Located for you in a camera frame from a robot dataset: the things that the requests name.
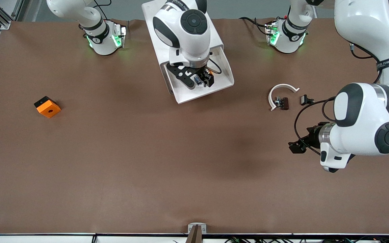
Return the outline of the orange black button box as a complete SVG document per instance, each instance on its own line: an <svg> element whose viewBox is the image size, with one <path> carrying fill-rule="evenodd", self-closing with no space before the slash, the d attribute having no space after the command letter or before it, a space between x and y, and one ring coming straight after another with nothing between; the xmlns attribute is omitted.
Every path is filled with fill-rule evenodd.
<svg viewBox="0 0 389 243"><path fill-rule="evenodd" d="M34 106L38 113L49 118L54 117L61 111L60 106L48 96L44 96L40 100L36 101Z"/></svg>

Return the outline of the white table edge rail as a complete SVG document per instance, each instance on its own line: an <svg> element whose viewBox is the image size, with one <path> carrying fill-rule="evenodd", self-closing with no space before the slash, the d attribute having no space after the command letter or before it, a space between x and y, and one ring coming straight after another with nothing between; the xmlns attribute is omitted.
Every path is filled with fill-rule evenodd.
<svg viewBox="0 0 389 243"><path fill-rule="evenodd" d="M185 243L187 233L13 233L0 243ZM389 234L209 233L203 243L389 243Z"/></svg>

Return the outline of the brown table cover sheet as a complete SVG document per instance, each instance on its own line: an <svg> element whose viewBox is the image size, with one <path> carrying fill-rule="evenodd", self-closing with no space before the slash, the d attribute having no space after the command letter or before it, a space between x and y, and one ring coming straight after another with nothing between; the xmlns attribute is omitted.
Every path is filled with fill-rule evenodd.
<svg viewBox="0 0 389 243"><path fill-rule="evenodd" d="M145 21L126 48L93 52L76 23L12 23L0 33L0 233L389 234L389 155L328 173L292 154L299 98L376 78L333 19L294 54L243 20L214 20L235 83L177 104ZM289 109L270 111L277 89ZM44 96L61 111L38 113Z"/></svg>

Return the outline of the white curved plastic arc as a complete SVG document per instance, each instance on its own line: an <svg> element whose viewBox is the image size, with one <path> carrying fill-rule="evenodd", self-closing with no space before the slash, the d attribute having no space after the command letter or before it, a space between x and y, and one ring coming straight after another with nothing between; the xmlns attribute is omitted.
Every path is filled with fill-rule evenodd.
<svg viewBox="0 0 389 243"><path fill-rule="evenodd" d="M273 97L273 94L277 89L287 89L287 90L292 91L293 93L296 93L300 90L300 88L298 88L298 87L294 87L290 84L285 84L285 83L277 84L277 85L273 86L270 89L268 96L267 96L267 101L268 101L269 106L270 106L270 111L274 111L275 109L277 109L274 102L273 102L277 97L277 96L275 98Z"/></svg>

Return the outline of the white base connector box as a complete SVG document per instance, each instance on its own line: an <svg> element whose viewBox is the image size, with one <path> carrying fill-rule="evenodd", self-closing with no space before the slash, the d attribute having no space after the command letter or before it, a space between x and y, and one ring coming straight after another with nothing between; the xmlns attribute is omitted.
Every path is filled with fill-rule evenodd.
<svg viewBox="0 0 389 243"><path fill-rule="evenodd" d="M280 36L278 20L273 20L264 25L266 31L266 39L269 46L274 46Z"/></svg>
<svg viewBox="0 0 389 243"><path fill-rule="evenodd" d="M113 23L112 39L116 48L123 48L125 37L127 34L127 27L121 24Z"/></svg>

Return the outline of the dark brown clip part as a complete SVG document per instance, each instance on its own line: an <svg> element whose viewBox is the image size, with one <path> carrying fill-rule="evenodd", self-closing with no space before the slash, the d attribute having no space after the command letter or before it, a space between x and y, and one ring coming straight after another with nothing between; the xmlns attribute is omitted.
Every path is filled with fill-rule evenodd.
<svg viewBox="0 0 389 243"><path fill-rule="evenodd" d="M289 101L287 97L281 98L279 96L276 97L276 99L273 101L276 108L281 110L288 110L289 109Z"/></svg>

